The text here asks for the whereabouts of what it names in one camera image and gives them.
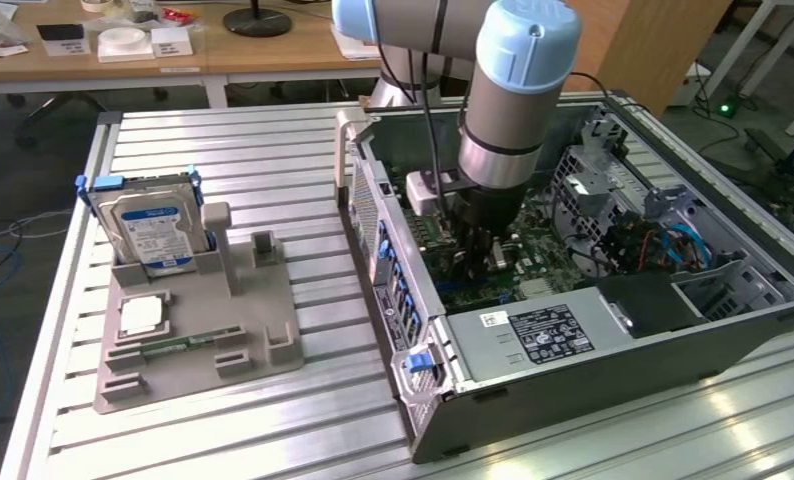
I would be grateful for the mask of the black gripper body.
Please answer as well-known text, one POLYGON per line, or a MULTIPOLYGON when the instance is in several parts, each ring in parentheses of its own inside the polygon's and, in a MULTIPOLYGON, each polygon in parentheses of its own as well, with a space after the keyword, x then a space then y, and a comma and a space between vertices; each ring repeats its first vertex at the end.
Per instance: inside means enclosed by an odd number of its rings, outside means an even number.
POLYGON ((481 230, 502 235, 513 223, 524 200, 524 186, 492 189, 474 186, 454 194, 453 218, 457 232, 481 230))

